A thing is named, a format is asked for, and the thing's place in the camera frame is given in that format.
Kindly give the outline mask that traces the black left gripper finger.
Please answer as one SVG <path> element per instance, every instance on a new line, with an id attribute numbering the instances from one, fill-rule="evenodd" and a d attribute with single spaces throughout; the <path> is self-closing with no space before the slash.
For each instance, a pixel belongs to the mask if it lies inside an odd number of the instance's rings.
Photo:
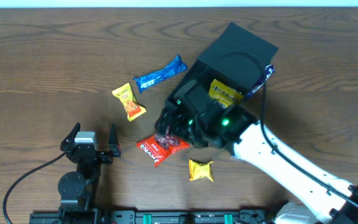
<path id="1" fill-rule="evenodd" d="M 76 123 L 71 132 L 63 139 L 61 146 L 69 146 L 75 142 L 75 137 L 80 131 L 80 123 Z"/>
<path id="2" fill-rule="evenodd" d="M 116 136 L 116 127 L 115 127 L 114 123 L 111 125 L 110 135 L 108 138 L 108 147 L 109 147 L 113 156 L 121 155 L 121 149 L 120 149 L 120 145 L 119 145 L 119 142 L 118 142 L 118 139 Z"/>

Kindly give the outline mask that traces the red Hacks candy bag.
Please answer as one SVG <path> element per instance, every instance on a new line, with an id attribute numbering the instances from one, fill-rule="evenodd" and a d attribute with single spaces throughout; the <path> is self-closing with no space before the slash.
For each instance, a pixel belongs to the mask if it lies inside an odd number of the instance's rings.
<path id="1" fill-rule="evenodd" d="M 158 133 L 137 142 L 136 146 L 154 161 L 155 167 L 158 167 L 171 154 L 190 147 L 180 138 Z"/>

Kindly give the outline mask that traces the yellow candy bag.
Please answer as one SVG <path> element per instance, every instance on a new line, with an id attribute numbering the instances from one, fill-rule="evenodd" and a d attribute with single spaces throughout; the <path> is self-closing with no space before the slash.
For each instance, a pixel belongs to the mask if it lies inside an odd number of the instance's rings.
<path id="1" fill-rule="evenodd" d="M 223 108 L 236 104 L 243 99 L 241 93 L 216 79 L 210 84 L 209 96 L 213 100 L 216 100 Z"/>

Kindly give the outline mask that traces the purple Dairy Milk chocolate bar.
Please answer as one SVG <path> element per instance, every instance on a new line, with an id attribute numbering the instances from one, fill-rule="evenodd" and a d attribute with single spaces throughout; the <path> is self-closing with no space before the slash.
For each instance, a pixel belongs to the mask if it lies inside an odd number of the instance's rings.
<path id="1" fill-rule="evenodd" d="M 256 84 L 252 87 L 252 89 L 245 95 L 245 98 L 250 99 L 271 77 L 271 75 L 275 72 L 274 66 L 272 64 L 267 65 L 262 73 L 262 75 L 257 80 Z"/>

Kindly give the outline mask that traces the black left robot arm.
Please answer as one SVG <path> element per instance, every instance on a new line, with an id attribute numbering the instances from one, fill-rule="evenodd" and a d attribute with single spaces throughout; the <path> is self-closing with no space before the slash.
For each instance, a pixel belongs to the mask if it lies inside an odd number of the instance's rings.
<path id="1" fill-rule="evenodd" d="M 60 150 L 77 165 L 75 171 L 64 174 L 58 183 L 61 196 L 59 223 L 109 223 L 110 213 L 95 205 L 101 166 L 112 164 L 121 156 L 121 149 L 113 124 L 107 151 L 99 151 L 95 133 L 81 131 L 77 123 L 61 142 Z"/>

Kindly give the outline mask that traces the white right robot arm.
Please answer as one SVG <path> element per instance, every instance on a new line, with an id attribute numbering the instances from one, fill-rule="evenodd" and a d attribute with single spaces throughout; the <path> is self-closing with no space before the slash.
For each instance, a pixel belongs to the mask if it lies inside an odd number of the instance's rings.
<path id="1" fill-rule="evenodd" d="M 225 148 L 296 196 L 303 206 L 282 206 L 274 223 L 358 223 L 358 185 L 323 170 L 279 140 L 240 106 L 209 106 L 200 113 L 164 108 L 155 124 L 161 134 L 195 146 Z"/>

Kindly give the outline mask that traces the blue Oreo cookie pack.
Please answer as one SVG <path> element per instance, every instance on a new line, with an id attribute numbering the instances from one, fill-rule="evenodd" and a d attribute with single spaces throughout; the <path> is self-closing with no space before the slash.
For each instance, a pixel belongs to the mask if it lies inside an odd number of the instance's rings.
<path id="1" fill-rule="evenodd" d="M 147 88 L 154 86 L 186 70 L 187 65 L 182 61 L 181 56 L 177 55 L 164 68 L 153 71 L 140 77 L 134 77 L 133 80 L 136 82 L 139 92 L 142 93 Z"/>

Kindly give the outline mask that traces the small yellow crumpled packet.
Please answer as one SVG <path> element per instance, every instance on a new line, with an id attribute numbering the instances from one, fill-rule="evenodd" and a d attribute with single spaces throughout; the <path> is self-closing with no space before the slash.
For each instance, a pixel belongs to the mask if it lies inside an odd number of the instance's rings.
<path id="1" fill-rule="evenodd" d="M 200 163 L 189 159 L 189 173 L 190 181 L 199 180 L 199 179 L 209 179 L 211 182 L 214 181 L 211 171 L 211 164 L 213 161 Z"/>

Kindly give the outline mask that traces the yellow orange snack packet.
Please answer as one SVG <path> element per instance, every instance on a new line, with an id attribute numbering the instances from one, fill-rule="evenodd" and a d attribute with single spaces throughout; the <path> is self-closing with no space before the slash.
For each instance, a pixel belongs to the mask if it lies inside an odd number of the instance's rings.
<path id="1" fill-rule="evenodd" d="M 128 121 L 133 121 L 146 112 L 146 108 L 137 102 L 133 89 L 129 83 L 125 83 L 111 93 L 121 101 L 123 108 L 126 111 Z"/>

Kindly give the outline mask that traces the dark green open box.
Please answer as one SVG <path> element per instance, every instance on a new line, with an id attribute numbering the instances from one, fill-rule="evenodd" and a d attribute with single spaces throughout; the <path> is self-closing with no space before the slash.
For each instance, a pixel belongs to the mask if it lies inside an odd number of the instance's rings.
<path id="1" fill-rule="evenodd" d="M 220 37 L 198 55 L 166 102 L 174 104 L 176 91 L 191 80 L 197 80 L 208 90 L 216 79 L 245 97 L 277 51 L 277 46 L 231 22 Z"/>

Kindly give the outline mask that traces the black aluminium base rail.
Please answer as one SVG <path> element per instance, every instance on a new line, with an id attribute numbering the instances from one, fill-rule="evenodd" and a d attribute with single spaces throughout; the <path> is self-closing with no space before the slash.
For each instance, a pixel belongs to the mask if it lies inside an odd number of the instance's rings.
<path id="1" fill-rule="evenodd" d="M 120 210 L 109 212 L 60 212 L 32 213 L 30 224 L 268 224 L 264 210 L 240 211 L 186 211 L 186 212 L 136 212 Z"/>

